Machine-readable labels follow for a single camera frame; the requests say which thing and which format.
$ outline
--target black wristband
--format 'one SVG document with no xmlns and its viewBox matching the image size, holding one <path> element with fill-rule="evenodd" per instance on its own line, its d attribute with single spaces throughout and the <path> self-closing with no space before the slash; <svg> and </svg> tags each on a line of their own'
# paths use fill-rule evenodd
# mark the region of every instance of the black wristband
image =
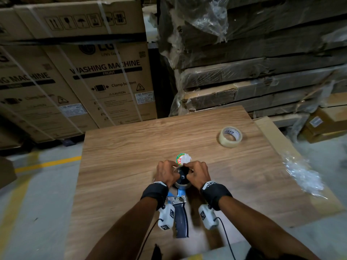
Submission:
<svg viewBox="0 0 347 260">
<path fill-rule="evenodd" d="M 163 182 L 154 182 L 143 191 L 141 199 L 145 197 L 152 197 L 158 201 L 157 211 L 163 207 L 168 196 L 169 188 Z"/>
<path fill-rule="evenodd" d="M 200 192 L 207 203 L 216 211 L 220 211 L 218 202 L 219 199 L 222 198 L 222 196 L 232 197 L 232 194 L 223 184 L 219 184 L 213 181 L 205 183 L 204 186 L 202 186 Z"/>
</svg>

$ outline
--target left hand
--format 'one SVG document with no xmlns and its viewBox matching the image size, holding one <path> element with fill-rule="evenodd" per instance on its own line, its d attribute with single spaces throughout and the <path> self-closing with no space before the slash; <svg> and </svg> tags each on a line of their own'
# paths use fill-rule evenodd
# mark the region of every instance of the left hand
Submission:
<svg viewBox="0 0 347 260">
<path fill-rule="evenodd" d="M 155 182 L 163 182 L 170 188 L 179 178 L 180 174 L 178 172 L 174 172 L 175 168 L 179 165 L 174 161 L 159 161 L 157 165 L 157 173 L 154 176 Z"/>
</svg>

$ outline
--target wood grain surface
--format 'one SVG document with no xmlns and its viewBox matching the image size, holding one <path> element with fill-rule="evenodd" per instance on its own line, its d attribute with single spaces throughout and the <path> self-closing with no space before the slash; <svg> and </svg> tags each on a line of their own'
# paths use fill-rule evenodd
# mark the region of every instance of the wood grain surface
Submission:
<svg viewBox="0 0 347 260">
<path fill-rule="evenodd" d="M 228 125 L 243 134 L 233 149 L 217 142 L 220 130 Z M 193 160 L 205 161 L 212 180 L 279 224 L 296 226 L 319 218 L 246 111 L 241 106 L 213 109 L 87 132 L 65 258 L 85 259 L 153 182 L 158 161 L 175 160 L 183 152 Z M 213 231 L 203 227 L 197 209 L 205 202 L 198 191 L 189 188 L 187 197 L 189 238 L 176 239 L 174 229 L 154 227 L 141 259 L 151 258 L 155 244 L 163 259 L 180 259 L 227 245 L 221 225 Z M 222 218 L 231 243 L 244 239 L 223 213 L 216 215 Z"/>
</svg>

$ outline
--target concrete floor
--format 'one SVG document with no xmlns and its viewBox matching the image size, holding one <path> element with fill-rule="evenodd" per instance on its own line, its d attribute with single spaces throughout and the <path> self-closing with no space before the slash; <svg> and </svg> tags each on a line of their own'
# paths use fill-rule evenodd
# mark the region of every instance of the concrete floor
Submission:
<svg viewBox="0 0 347 260">
<path fill-rule="evenodd" d="M 83 143 L 59 146 L 10 158 L 16 168 L 62 159 L 65 163 L 21 172 L 14 183 L 0 190 L 0 259 L 63 259 L 82 147 Z M 299 142 L 295 147 L 347 207 L 347 135 L 315 144 Z M 321 259 L 347 259 L 347 213 L 287 231 Z M 232 248 L 241 260 L 249 244 L 240 242 Z M 229 248 L 195 259 L 216 258 L 231 259 Z"/>
</svg>

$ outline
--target black cable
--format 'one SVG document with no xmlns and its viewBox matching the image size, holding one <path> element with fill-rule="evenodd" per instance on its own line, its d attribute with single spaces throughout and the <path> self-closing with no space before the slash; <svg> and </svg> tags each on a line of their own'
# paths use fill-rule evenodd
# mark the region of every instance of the black cable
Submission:
<svg viewBox="0 0 347 260">
<path fill-rule="evenodd" d="M 232 251 L 232 246 L 230 245 L 230 242 L 229 242 L 229 239 L 228 239 L 227 231 L 225 231 L 225 227 L 224 227 L 224 224 L 223 224 L 223 222 L 222 222 L 222 219 L 219 218 L 219 217 L 216 217 L 216 218 L 213 219 L 213 220 L 215 221 L 216 219 L 219 219 L 219 221 L 222 223 L 222 226 L 223 226 L 223 229 L 224 229 L 224 232 L 225 232 L 225 236 L 227 237 L 227 241 L 228 241 L 228 244 L 229 244 L 230 251 L 232 252 L 232 257 L 234 258 L 234 260 L 236 260 L 236 258 L 235 258 L 235 256 L 234 256 L 234 253 L 233 253 L 233 251 Z"/>
<path fill-rule="evenodd" d="M 148 239 L 148 236 L 150 236 L 151 231 L 153 230 L 154 226 L 157 224 L 157 222 L 158 222 L 159 220 L 161 220 L 162 222 L 164 221 L 163 219 L 160 219 L 160 218 L 159 218 L 158 220 L 156 220 L 156 221 L 155 221 L 155 223 L 153 224 L 153 226 L 152 226 L 152 228 L 151 228 L 150 232 L 148 233 L 148 235 L 147 235 L 147 237 L 146 237 L 145 241 L 143 242 L 143 245 L 142 245 L 142 248 L 141 248 L 140 254 L 139 254 L 139 255 L 138 255 L 138 257 L 137 257 L 137 260 L 139 260 L 139 259 L 140 259 L 140 256 L 141 256 L 141 254 L 142 254 L 142 250 L 143 250 L 143 248 L 145 247 L 145 243 L 146 243 L 146 241 L 147 241 L 147 239 Z"/>
</svg>

